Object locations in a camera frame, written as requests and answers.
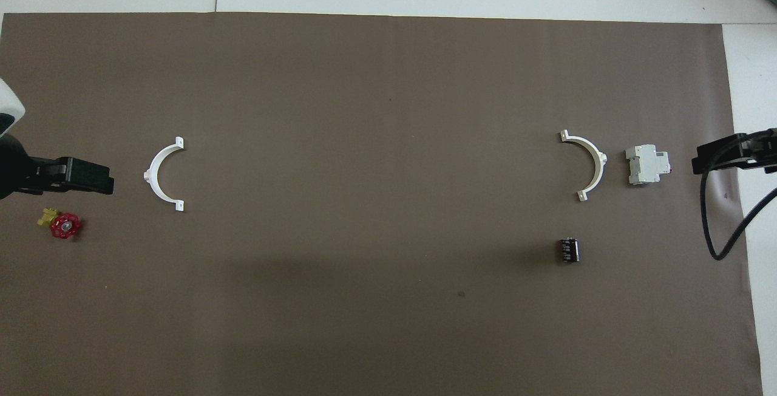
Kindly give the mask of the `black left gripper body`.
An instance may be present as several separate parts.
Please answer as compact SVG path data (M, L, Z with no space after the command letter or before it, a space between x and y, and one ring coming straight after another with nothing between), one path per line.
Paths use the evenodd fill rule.
M68 191L91 192L93 180L100 177L111 177L107 166L72 156L61 156L56 160L33 157L31 161L33 172L27 178L27 190L34 194Z

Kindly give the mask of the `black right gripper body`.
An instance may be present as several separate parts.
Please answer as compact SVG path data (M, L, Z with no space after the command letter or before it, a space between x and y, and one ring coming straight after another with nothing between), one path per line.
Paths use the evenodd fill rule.
M707 170L763 169L776 172L776 130L736 133L713 142Z

